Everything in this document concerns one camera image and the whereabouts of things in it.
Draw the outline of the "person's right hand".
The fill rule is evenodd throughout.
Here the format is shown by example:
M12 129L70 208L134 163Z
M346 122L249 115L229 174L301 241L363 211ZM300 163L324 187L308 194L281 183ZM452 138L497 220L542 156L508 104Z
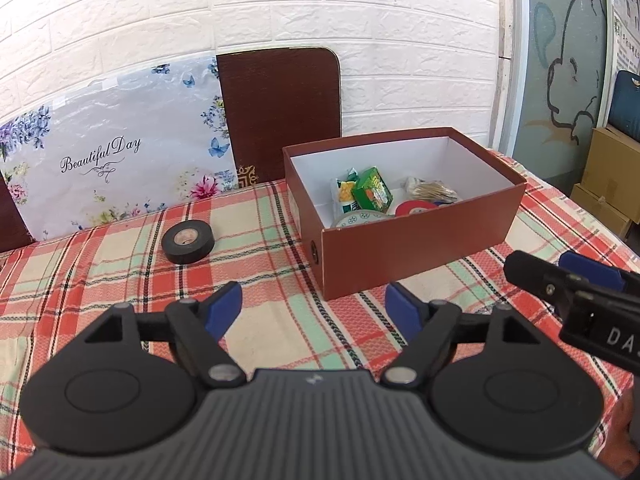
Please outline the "person's right hand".
M638 448L628 427L634 416L634 389L627 389L613 408L611 426L598 462L618 478L627 478L639 466Z

